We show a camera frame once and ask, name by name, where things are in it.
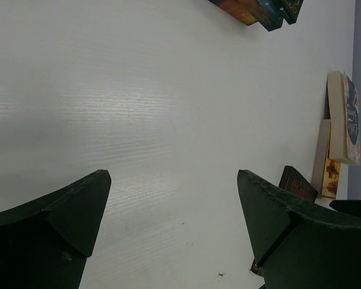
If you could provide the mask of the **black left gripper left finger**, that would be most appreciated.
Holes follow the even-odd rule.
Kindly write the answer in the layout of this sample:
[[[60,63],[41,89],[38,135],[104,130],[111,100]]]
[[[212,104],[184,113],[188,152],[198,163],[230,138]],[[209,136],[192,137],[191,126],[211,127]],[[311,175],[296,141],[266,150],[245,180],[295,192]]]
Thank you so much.
[[[97,170],[0,212],[0,288],[79,288],[110,188]]]

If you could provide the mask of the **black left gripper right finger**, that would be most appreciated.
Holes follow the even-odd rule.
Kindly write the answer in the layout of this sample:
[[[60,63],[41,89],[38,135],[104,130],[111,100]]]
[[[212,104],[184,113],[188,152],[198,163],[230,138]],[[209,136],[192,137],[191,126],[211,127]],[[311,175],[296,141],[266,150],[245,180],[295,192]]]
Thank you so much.
[[[238,172],[244,218],[246,190],[261,179],[249,170]],[[264,190],[275,186],[265,182]],[[275,188],[267,195],[297,224],[262,266],[265,288],[361,288],[361,217]]]

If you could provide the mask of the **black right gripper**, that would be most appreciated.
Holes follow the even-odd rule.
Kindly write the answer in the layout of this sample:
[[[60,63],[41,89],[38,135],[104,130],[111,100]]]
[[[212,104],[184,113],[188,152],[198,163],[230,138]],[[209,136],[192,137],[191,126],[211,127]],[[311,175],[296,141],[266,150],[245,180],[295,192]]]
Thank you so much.
[[[340,213],[361,217],[361,200],[333,200],[330,207]]]

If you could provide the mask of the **brown orange Leonard Tulane book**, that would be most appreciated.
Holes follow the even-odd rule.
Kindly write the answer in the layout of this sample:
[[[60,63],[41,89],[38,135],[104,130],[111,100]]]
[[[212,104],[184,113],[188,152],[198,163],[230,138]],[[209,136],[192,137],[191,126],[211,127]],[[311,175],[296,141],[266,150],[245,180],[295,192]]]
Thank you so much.
[[[245,215],[255,260],[251,271],[259,276],[264,275],[262,266],[266,259],[294,229],[297,221],[282,212],[275,200],[270,199],[270,192],[275,192],[275,186],[263,189],[264,179],[256,181],[252,188],[246,190]],[[314,203],[318,192],[310,185],[306,178],[292,166],[285,166],[279,188]]]

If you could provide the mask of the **floral white Little Women book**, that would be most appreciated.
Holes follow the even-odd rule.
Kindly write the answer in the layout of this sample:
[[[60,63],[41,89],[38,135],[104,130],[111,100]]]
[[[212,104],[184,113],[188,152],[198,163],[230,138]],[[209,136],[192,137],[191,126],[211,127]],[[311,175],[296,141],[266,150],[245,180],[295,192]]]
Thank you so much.
[[[359,97],[346,73],[327,76],[330,109],[329,158],[350,166],[360,165]]]

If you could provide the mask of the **Animal Farm green book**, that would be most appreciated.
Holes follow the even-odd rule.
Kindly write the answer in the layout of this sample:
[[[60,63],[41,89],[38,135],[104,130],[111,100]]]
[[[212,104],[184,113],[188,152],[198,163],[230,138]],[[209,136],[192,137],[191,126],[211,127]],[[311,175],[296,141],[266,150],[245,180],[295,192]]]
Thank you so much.
[[[279,10],[290,25],[296,23],[303,0],[278,0]]]

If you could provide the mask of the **Nineteen Eighty-Four blue book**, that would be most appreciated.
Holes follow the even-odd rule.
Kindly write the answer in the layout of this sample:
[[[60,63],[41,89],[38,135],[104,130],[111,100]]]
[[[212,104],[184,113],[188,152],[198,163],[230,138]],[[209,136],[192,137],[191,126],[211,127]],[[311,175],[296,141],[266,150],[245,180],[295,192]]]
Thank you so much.
[[[283,16],[274,1],[256,1],[255,18],[267,31],[274,31],[282,27]]]

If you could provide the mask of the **Three Days to See book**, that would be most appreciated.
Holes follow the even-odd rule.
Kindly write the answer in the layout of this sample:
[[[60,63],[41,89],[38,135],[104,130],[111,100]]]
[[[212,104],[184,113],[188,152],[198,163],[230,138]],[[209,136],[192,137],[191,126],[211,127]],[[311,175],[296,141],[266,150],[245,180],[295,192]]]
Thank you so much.
[[[257,22],[257,20],[248,12],[243,5],[236,0],[209,0],[227,14],[231,15],[241,23],[250,26]]]

